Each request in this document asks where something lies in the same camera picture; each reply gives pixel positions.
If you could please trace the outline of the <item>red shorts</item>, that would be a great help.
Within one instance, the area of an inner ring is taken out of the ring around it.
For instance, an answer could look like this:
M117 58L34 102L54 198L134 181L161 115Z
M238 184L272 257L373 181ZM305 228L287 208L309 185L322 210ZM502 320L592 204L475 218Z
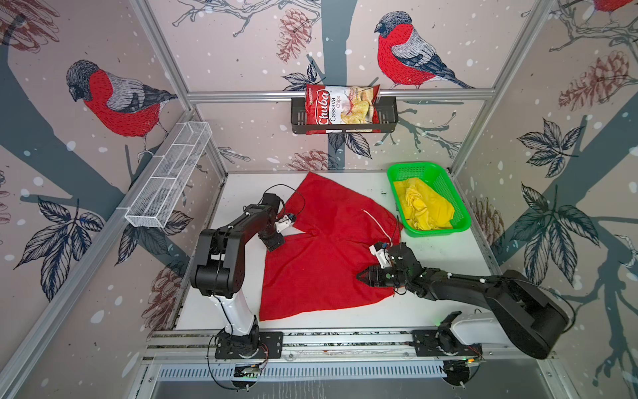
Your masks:
M298 214L279 249L267 253L259 317L376 304L392 288L372 288L357 274L378 263L370 247L398 244L402 225L386 208L337 182L309 173L286 208Z

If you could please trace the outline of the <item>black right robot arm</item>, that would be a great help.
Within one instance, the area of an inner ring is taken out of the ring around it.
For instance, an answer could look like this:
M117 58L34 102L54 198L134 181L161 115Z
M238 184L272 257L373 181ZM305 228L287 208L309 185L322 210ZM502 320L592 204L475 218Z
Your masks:
M422 266L405 244L373 248L379 263L357 274L363 284L403 288L420 299L481 310L471 315L455 311L440 323L437 339L442 352L455 353L476 344L511 344L529 357L545 359L568 330L568 315L515 270L491 276L454 274Z

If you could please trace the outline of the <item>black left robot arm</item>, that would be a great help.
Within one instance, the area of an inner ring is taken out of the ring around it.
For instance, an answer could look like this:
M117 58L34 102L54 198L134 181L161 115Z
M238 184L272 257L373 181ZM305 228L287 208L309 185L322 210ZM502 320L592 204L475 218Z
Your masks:
M190 284L222 309L224 332L232 337L249 336L259 330L257 317L241 291L246 245L253 237L258 237L269 252L284 245L285 239L276 227L280 204L282 200L276 194L264 194L259 203L246 206L229 224L199 234Z

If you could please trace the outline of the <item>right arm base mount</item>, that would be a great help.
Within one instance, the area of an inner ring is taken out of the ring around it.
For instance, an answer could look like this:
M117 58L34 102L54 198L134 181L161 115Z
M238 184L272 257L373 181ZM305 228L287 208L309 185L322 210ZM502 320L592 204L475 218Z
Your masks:
M462 314L460 311L449 314L436 329L417 329L411 332L412 344L417 357L462 356L483 357L480 344L463 344L452 333L452 323Z

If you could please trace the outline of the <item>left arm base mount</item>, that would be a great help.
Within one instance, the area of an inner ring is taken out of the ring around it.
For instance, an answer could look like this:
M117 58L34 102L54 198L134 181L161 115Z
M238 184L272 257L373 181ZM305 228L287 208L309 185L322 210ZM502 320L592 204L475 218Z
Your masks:
M212 346L216 360L279 359L282 356L283 333L261 332L257 324L242 336L223 329L215 336Z

